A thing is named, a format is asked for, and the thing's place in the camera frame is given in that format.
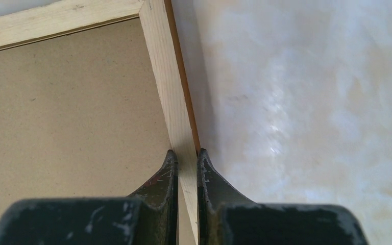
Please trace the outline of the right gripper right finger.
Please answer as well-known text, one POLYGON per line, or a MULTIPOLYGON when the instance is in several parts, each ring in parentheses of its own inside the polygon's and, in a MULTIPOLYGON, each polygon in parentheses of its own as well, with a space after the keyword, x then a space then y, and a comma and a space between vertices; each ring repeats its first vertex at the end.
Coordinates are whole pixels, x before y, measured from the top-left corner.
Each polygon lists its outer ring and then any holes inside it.
POLYGON ((197 161, 200 244, 367 244, 358 219, 339 205, 256 203, 213 166, 197 161))

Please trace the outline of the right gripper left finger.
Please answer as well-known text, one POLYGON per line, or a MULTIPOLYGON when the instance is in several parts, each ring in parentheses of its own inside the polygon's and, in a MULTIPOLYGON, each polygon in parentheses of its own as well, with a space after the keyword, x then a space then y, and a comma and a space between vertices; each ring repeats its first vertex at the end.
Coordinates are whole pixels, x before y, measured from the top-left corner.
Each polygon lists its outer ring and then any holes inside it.
POLYGON ((24 199, 0 218, 0 244, 176 244, 178 160, 126 197, 24 199))

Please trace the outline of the brown backing board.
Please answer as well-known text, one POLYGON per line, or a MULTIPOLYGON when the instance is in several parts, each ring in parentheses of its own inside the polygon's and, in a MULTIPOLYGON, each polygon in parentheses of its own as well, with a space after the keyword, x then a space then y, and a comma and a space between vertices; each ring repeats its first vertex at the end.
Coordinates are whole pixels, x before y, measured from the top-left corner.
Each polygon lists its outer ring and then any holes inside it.
POLYGON ((139 19, 0 51, 0 217, 22 199, 126 196, 169 149, 139 19))

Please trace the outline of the wooden picture frame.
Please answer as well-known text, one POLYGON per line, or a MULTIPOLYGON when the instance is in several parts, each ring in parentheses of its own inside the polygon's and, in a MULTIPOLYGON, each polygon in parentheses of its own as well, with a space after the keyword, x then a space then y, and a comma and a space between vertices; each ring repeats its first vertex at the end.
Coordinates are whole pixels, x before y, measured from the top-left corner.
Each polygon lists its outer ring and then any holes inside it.
POLYGON ((58 1, 0 16, 0 51, 132 19, 141 22, 169 150, 178 160, 178 191, 185 190, 185 202, 190 207, 189 229, 197 235, 196 150, 183 87, 185 72, 169 1, 58 1))

